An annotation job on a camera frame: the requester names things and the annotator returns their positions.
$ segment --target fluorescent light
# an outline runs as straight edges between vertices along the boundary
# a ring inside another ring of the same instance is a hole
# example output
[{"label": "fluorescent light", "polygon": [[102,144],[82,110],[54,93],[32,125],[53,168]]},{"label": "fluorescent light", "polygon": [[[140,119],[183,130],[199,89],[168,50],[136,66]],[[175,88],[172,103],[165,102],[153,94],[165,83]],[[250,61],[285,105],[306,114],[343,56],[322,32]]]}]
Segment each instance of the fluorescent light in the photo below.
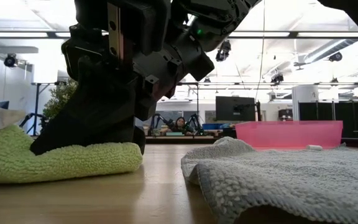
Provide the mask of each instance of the fluorescent light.
[{"label": "fluorescent light", "polygon": [[167,100],[159,100],[158,103],[191,103],[192,99],[189,100],[173,100],[173,99],[167,99]]},{"label": "fluorescent light", "polygon": [[320,85],[354,85],[354,82],[320,83]]},{"label": "fluorescent light", "polygon": [[298,37],[358,37],[358,32],[300,32]]},{"label": "fluorescent light", "polygon": [[56,36],[58,37],[71,37],[70,33],[69,32],[58,32],[56,33]]},{"label": "fluorescent light", "polygon": [[233,32],[230,37],[288,37],[289,32]]},{"label": "fluorescent light", "polygon": [[48,37],[46,32],[0,32],[0,37]]}]

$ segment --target ceiling light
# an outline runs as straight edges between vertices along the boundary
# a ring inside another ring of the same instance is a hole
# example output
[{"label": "ceiling light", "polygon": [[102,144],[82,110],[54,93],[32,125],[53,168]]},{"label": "ceiling light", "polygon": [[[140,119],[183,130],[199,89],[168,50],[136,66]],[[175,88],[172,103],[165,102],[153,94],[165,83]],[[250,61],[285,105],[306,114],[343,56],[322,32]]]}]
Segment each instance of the ceiling light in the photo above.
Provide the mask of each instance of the ceiling light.
[{"label": "ceiling light", "polygon": [[67,37],[67,38],[70,38],[70,37],[71,37],[71,35],[70,35],[69,32],[57,32],[57,33],[56,33],[56,36],[57,36],[57,37]]},{"label": "ceiling light", "polygon": [[300,32],[298,37],[358,37],[358,32]]},{"label": "ceiling light", "polygon": [[221,83],[202,83],[202,82],[200,82],[198,84],[199,85],[235,85],[235,83],[226,83],[226,82],[221,82]]},{"label": "ceiling light", "polygon": [[289,32],[232,32],[230,37],[288,37]]},{"label": "ceiling light", "polygon": [[48,37],[46,32],[0,32],[0,37],[17,38],[17,37]]}]

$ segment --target table surface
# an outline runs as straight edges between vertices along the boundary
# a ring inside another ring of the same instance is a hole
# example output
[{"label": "table surface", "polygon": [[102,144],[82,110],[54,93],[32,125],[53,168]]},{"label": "table surface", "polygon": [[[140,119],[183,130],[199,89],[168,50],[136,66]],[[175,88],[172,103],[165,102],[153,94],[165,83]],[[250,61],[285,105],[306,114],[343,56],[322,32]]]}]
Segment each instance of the table surface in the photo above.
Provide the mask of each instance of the table surface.
[{"label": "table surface", "polygon": [[[143,165],[130,174],[0,185],[0,224],[216,223],[200,188],[186,184],[180,169],[195,147],[147,146]],[[258,214],[266,219],[261,211],[252,217]]]}]

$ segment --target pink plastic bin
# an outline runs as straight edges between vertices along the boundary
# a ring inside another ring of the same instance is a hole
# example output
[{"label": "pink plastic bin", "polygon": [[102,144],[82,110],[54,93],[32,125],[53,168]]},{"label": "pink plastic bin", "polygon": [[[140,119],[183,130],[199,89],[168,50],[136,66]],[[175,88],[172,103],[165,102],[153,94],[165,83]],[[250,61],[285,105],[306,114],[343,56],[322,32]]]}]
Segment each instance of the pink plastic bin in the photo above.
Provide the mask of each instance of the pink plastic bin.
[{"label": "pink plastic bin", "polygon": [[236,125],[237,138],[256,149],[324,149],[341,144],[342,121],[263,121]]}]

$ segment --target security camera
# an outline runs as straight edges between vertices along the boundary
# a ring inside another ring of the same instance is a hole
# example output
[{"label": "security camera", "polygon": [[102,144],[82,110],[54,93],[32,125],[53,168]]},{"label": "security camera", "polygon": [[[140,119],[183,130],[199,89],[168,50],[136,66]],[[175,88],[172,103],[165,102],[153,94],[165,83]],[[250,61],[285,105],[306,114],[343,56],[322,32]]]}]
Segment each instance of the security camera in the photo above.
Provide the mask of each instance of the security camera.
[{"label": "security camera", "polygon": [[273,83],[272,86],[277,86],[277,85],[279,85],[281,82],[284,82],[284,76],[283,76],[283,74],[278,73],[278,74],[272,76],[272,81],[271,81],[271,83]]},{"label": "security camera", "polygon": [[342,54],[340,52],[338,52],[338,53],[335,53],[335,54],[331,55],[328,58],[328,60],[330,62],[338,62],[338,61],[342,60],[342,58],[343,58]]},{"label": "security camera", "polygon": [[8,68],[15,68],[17,67],[17,64],[16,54],[8,54],[5,58],[4,65]]},{"label": "security camera", "polygon": [[229,52],[231,51],[231,44],[229,40],[225,40],[216,54],[216,61],[223,62],[229,57]]}]

